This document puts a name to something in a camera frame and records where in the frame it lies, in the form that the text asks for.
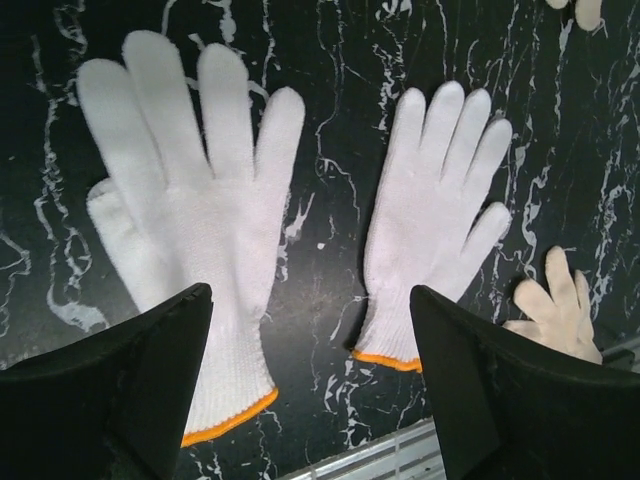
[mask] glove cuff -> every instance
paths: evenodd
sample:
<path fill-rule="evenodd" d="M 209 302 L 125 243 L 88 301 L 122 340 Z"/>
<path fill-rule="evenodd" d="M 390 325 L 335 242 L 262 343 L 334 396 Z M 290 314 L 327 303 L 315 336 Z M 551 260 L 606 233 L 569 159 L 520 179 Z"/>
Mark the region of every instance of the glove cuff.
<path fill-rule="evenodd" d="M 367 315 L 352 352 L 357 360 L 399 371 L 422 371 L 409 309 L 410 289 L 370 295 Z"/>
<path fill-rule="evenodd" d="M 218 330 L 215 324 L 214 313 L 211 320 L 214 332 Z M 259 322 L 228 325 L 233 331 L 227 335 L 209 335 L 183 447 L 223 435 L 258 415 L 278 396 L 262 351 Z"/>

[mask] black plastic piece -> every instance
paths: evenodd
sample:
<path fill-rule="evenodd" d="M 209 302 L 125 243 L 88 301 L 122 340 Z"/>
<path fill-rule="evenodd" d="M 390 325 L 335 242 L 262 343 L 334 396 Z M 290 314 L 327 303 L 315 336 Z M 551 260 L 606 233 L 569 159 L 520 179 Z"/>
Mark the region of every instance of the black plastic piece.
<path fill-rule="evenodd" d="M 211 310 L 197 284 L 0 372 L 0 478 L 172 478 Z"/>
<path fill-rule="evenodd" d="M 635 479 L 640 375 L 553 351 L 427 287 L 411 314 L 448 480 Z"/>

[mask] cream glove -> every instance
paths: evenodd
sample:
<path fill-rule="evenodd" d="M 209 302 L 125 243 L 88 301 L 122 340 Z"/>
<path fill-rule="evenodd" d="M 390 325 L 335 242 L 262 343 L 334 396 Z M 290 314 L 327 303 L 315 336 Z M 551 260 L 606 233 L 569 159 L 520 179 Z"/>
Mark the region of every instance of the cream glove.
<path fill-rule="evenodd" d="M 186 446 L 223 434 L 277 396 L 259 328 L 304 105 L 293 90 L 276 92 L 254 150 L 247 70 L 228 48 L 209 45 L 198 61 L 205 154 L 178 50 L 139 31 L 128 35 L 123 56 L 127 69 L 91 60 L 78 75 L 80 104 L 110 176 L 87 204 L 141 311 L 195 282 L 211 285 L 213 316 Z"/>
<path fill-rule="evenodd" d="M 545 274 L 551 296 L 534 280 L 521 282 L 513 299 L 531 320 L 509 320 L 504 327 L 546 347 L 588 362 L 602 364 L 593 343 L 589 285 L 581 271 L 573 278 L 560 247 L 547 254 Z"/>

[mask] knit fabric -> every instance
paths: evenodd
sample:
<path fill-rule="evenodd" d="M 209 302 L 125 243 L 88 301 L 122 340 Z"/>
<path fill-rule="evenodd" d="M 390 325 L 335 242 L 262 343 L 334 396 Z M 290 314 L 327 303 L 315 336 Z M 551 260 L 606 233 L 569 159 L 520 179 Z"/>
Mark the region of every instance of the knit fabric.
<path fill-rule="evenodd" d="M 487 127 L 489 94 L 465 99 L 449 82 L 426 117 L 425 108 L 416 89 L 398 104 L 365 247 L 369 305 L 353 352 L 398 370 L 421 370 L 411 288 L 428 285 L 457 301 L 511 220 L 492 203 L 476 221 L 512 135 L 504 119 Z"/>
<path fill-rule="evenodd" d="M 205 153 L 178 50 L 138 31 L 123 57 L 126 69 L 91 60 L 78 75 L 82 110 L 109 173 L 87 206 L 141 311 L 195 282 L 211 285 L 189 445 L 221 435 L 277 396 L 259 328 L 304 104 L 291 89 L 276 92 L 254 151 L 247 70 L 228 48 L 209 45 L 198 61 Z"/>
<path fill-rule="evenodd" d="M 532 279 L 516 287 L 513 300 L 532 321 L 509 320 L 504 327 L 545 347 L 588 362 L 602 364 L 593 343 L 589 284 L 580 270 L 573 278 L 560 247 L 547 254 L 547 293 Z"/>
<path fill-rule="evenodd" d="M 555 9 L 565 8 L 569 0 L 547 0 L 549 6 Z M 576 0 L 576 23 L 580 28 L 592 31 L 600 25 L 600 11 L 602 0 Z"/>

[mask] glove finger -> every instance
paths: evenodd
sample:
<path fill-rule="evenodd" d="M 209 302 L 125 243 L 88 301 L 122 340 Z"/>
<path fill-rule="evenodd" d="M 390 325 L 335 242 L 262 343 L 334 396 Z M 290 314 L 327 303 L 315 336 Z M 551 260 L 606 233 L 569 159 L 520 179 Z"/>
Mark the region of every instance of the glove finger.
<path fill-rule="evenodd" d="M 513 293 L 513 301 L 534 322 L 557 324 L 560 320 L 560 313 L 549 294 L 531 278 L 518 284 Z"/>
<path fill-rule="evenodd" d="M 576 3 L 576 23 L 580 28 L 591 32 L 600 25 L 602 0 L 578 0 Z"/>
<path fill-rule="evenodd" d="M 216 179 L 254 176 L 249 73 L 229 48 L 209 45 L 198 60 L 207 150 Z"/>
<path fill-rule="evenodd" d="M 493 176 L 509 149 L 513 130 L 508 120 L 492 122 L 480 140 L 464 181 L 465 196 L 479 208 L 489 192 Z"/>
<path fill-rule="evenodd" d="M 389 188 L 386 185 L 398 188 L 404 184 L 408 174 L 416 172 L 416 152 L 420 145 L 425 108 L 424 96 L 415 88 L 410 88 L 400 97 L 376 198 L 381 197 L 383 189 Z"/>
<path fill-rule="evenodd" d="M 491 97 L 484 89 L 472 92 L 465 100 L 442 169 L 442 183 L 448 188 L 462 187 L 490 112 Z"/>
<path fill-rule="evenodd" d="M 587 362 L 602 365 L 602 354 L 600 350 L 598 350 L 598 347 L 592 342 L 582 345 L 580 350 L 576 352 L 576 357 L 586 360 Z"/>
<path fill-rule="evenodd" d="M 545 274 L 553 302 L 566 312 L 567 318 L 578 318 L 580 307 L 576 286 L 562 248 L 556 246 L 547 253 Z"/>
<path fill-rule="evenodd" d="M 529 320 L 508 320 L 502 325 L 507 330 L 517 333 L 518 335 L 542 343 L 542 332 L 540 325 Z"/>
<path fill-rule="evenodd" d="M 169 183 L 211 178 L 178 49 L 160 34 L 136 31 L 122 48 L 144 118 Z"/>
<path fill-rule="evenodd" d="M 145 312 L 179 291 L 170 286 L 175 272 L 135 227 L 111 179 L 89 191 L 87 211 L 138 310 Z"/>
<path fill-rule="evenodd" d="M 580 303 L 581 322 L 578 326 L 578 338 L 582 343 L 593 342 L 593 324 L 591 323 L 591 304 L 589 302 L 589 284 L 584 274 L 580 270 L 576 270 L 574 274 L 574 283 L 578 294 L 578 302 Z"/>
<path fill-rule="evenodd" d="M 462 107 L 464 90 L 458 82 L 447 82 L 433 96 L 424 121 L 420 155 L 423 159 L 422 175 L 433 182 L 440 180 L 453 132 Z"/>
<path fill-rule="evenodd" d="M 471 275 L 466 286 L 476 276 L 500 237 L 509 229 L 510 222 L 511 214 L 507 207 L 495 202 L 487 207 L 473 226 L 460 254 L 460 272 L 468 272 Z"/>
<path fill-rule="evenodd" d="M 569 3 L 569 0 L 547 0 L 547 3 L 551 8 L 555 8 L 556 10 L 559 10 L 561 8 L 566 7 L 567 4 Z"/>
<path fill-rule="evenodd" d="M 290 88 L 274 93 L 262 116 L 256 146 L 256 178 L 278 183 L 286 193 L 304 123 L 304 102 Z"/>
<path fill-rule="evenodd" d="M 165 180 L 131 77 L 115 62 L 91 60 L 78 71 L 78 97 L 102 161 L 129 214 L 141 225 L 162 195 Z"/>

